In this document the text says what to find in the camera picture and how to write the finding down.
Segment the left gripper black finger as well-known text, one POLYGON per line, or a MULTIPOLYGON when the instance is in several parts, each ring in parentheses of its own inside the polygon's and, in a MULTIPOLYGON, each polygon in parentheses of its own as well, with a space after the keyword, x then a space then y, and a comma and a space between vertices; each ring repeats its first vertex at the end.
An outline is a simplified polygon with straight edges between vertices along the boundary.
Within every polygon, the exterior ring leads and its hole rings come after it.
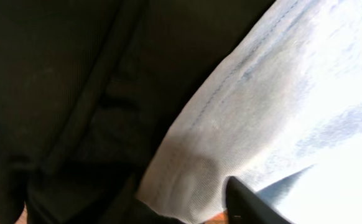
POLYGON ((229 224, 290 224, 234 176, 226 183, 225 205, 229 224))

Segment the light blue t-shirt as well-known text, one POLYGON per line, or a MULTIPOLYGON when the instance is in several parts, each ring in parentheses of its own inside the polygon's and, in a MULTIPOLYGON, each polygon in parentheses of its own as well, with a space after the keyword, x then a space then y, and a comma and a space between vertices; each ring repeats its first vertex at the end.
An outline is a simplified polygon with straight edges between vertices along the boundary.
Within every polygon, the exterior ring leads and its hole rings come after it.
POLYGON ((293 223, 362 223, 362 0, 276 1, 171 125, 137 197, 200 223, 231 176, 293 223))

